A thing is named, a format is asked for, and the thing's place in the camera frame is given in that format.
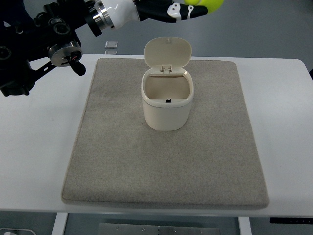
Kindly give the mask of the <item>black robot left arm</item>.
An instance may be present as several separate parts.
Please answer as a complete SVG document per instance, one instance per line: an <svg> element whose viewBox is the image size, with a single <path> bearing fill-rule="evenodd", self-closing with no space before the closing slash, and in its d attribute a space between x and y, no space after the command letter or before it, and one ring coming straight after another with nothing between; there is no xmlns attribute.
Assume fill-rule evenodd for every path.
<svg viewBox="0 0 313 235"><path fill-rule="evenodd" d="M0 2L0 91L29 95L36 81L55 67L70 66L82 76L86 68L75 32L87 24L101 34L94 0L57 0L31 18L22 0Z"/></svg>

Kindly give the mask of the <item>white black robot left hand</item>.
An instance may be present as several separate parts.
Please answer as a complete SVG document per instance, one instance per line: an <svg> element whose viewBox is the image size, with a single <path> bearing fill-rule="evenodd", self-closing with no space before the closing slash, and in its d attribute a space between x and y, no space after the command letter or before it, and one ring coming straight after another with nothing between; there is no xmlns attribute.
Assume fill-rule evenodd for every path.
<svg viewBox="0 0 313 235"><path fill-rule="evenodd" d="M97 0L90 13L97 27L104 30L118 29L127 22L146 19L177 23L204 16L208 9L174 0Z"/></svg>

